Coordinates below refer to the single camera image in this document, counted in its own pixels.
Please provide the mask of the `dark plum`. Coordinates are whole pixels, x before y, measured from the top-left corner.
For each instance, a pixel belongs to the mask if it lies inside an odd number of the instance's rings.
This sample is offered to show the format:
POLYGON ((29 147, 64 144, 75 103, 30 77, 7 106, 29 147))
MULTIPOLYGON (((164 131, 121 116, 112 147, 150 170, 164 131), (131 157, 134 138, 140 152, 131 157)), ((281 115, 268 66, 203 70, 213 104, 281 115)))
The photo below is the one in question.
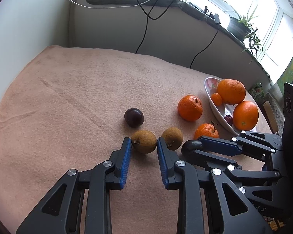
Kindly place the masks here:
POLYGON ((124 119, 131 128, 136 128, 144 123, 144 114, 137 108, 130 108, 125 112, 124 119))
POLYGON ((192 154, 195 150, 202 150, 203 144, 199 140, 188 140, 181 147, 181 153, 184 157, 192 154))

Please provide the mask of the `reddish plum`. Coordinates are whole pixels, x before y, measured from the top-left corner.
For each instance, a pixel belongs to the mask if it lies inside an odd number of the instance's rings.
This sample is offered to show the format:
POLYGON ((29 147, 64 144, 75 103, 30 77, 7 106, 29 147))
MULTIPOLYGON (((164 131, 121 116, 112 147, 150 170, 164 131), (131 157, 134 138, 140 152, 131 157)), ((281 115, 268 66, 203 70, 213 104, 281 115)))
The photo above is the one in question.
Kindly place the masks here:
POLYGON ((225 116, 224 116, 224 119, 225 119, 225 121, 226 121, 230 126, 233 125, 233 118, 232 118, 232 116, 230 116, 230 115, 225 115, 225 116))

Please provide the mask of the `small kumquat orange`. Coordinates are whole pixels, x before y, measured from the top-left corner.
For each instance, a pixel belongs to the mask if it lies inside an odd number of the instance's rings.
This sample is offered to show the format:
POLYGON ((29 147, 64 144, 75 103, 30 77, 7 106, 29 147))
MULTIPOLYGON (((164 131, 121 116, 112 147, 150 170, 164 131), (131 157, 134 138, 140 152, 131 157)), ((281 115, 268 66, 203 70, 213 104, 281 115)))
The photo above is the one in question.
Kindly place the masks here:
POLYGON ((222 97, 220 94, 218 94, 217 92, 216 93, 213 93, 211 96, 210 96, 212 102, 215 104, 215 106, 221 106, 223 101, 222 101, 222 97))

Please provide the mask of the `large orange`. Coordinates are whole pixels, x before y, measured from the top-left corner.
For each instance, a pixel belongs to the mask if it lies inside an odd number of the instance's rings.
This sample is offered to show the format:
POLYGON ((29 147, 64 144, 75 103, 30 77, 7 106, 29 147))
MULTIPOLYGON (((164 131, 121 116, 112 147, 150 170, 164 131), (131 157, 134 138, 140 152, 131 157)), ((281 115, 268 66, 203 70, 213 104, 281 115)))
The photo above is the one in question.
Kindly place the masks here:
POLYGON ((234 79, 224 79, 217 86, 217 93, 225 104, 236 105, 244 101, 246 89, 244 85, 234 79))

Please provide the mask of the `brown kiwi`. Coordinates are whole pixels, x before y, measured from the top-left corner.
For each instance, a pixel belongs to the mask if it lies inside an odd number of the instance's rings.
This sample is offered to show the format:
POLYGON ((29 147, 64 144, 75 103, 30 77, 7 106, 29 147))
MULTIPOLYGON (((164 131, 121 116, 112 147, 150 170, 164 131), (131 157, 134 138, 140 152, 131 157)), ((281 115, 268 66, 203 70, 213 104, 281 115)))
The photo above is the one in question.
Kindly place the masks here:
POLYGON ((139 130, 131 137, 132 146, 141 154, 149 154, 157 147, 155 135, 148 130, 139 130))
POLYGON ((170 127, 166 129, 161 137, 166 142, 166 146, 169 150, 177 150, 183 143, 183 133, 177 127, 170 127))

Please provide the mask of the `tangerine with stem lower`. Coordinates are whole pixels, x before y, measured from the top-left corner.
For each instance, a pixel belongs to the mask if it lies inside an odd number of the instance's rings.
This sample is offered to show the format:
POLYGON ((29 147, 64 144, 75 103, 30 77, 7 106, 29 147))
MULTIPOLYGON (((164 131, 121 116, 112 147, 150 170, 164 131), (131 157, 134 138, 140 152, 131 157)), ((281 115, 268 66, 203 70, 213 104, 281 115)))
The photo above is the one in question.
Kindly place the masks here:
POLYGON ((198 126, 197 130, 194 133, 194 139, 198 139, 201 136, 219 138, 219 132, 217 131, 216 125, 213 121, 198 126))

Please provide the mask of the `tangerine with stem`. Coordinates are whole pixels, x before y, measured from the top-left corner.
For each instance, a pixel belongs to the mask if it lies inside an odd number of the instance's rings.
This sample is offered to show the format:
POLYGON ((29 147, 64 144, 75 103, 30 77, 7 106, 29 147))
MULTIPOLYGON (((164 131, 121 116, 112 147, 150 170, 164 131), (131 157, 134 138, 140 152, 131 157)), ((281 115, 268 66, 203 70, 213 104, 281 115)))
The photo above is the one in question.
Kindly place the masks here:
POLYGON ((217 131, 216 125, 213 121, 198 126, 197 130, 194 133, 194 139, 198 139, 201 136, 219 138, 219 132, 217 131))
POLYGON ((186 95, 179 101, 177 110, 182 119, 195 122, 203 113, 202 102, 195 95, 186 95))

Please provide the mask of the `tangerine with stem upper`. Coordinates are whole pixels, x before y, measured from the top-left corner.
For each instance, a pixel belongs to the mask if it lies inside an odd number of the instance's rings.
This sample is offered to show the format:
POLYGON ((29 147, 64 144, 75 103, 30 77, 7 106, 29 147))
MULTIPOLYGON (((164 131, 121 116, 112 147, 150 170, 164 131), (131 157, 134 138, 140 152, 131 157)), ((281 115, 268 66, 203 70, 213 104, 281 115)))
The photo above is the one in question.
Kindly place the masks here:
POLYGON ((186 95, 179 101, 177 110, 182 119, 195 122, 203 113, 202 102, 195 95, 186 95))

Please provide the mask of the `cardboard box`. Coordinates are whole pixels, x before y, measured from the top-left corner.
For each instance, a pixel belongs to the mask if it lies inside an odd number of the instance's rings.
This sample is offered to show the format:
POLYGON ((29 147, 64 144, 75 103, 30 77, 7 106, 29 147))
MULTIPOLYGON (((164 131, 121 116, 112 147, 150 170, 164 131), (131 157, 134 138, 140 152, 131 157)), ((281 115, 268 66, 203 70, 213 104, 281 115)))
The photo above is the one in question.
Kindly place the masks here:
POLYGON ((262 110, 263 110, 263 114, 265 116, 265 119, 267 120, 267 123, 269 124, 271 131, 273 133, 277 133, 278 132, 278 125, 277 125, 277 121, 276 121, 275 115, 272 111, 272 107, 271 107, 269 101, 265 101, 262 104, 262 110))

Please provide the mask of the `green packet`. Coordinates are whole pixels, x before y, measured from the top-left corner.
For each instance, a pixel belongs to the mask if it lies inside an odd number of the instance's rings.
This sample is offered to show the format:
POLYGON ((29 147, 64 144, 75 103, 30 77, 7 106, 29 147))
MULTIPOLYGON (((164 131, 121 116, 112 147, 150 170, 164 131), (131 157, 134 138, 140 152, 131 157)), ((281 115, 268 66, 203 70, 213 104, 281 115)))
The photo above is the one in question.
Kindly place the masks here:
POLYGON ((264 99, 264 90, 261 82, 254 84, 249 90, 249 94, 252 96, 254 100, 264 99))

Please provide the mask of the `potted spider plant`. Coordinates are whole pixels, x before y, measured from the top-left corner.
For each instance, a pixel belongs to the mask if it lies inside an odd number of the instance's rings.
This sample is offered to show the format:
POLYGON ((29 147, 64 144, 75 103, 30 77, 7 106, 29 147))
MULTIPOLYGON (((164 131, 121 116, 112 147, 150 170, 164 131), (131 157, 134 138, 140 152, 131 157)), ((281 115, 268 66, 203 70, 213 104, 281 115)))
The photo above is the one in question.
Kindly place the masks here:
POLYGON ((240 15, 235 9, 233 9, 232 12, 234 12, 237 18, 230 16, 230 21, 227 27, 227 30, 240 42, 248 40, 248 46, 246 46, 242 52, 248 51, 251 55, 251 61, 256 59, 258 52, 264 50, 260 42, 261 39, 258 35, 258 28, 254 28, 253 23, 251 23, 252 19, 258 17, 255 16, 257 7, 258 6, 256 5, 251 13, 250 10, 248 10, 246 15, 240 15))

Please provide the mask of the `black adapter on sill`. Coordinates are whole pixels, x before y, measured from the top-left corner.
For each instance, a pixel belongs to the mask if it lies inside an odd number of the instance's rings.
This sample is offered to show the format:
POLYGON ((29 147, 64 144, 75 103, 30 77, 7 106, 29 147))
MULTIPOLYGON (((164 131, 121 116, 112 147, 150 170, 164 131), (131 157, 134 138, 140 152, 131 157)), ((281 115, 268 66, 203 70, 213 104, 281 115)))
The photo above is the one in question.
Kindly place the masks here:
POLYGON ((212 14, 212 11, 210 11, 207 6, 205 6, 205 8, 203 10, 203 13, 205 15, 209 16, 211 19, 213 19, 215 21, 215 24, 216 25, 220 25, 221 24, 219 15, 217 13, 216 14, 212 14))

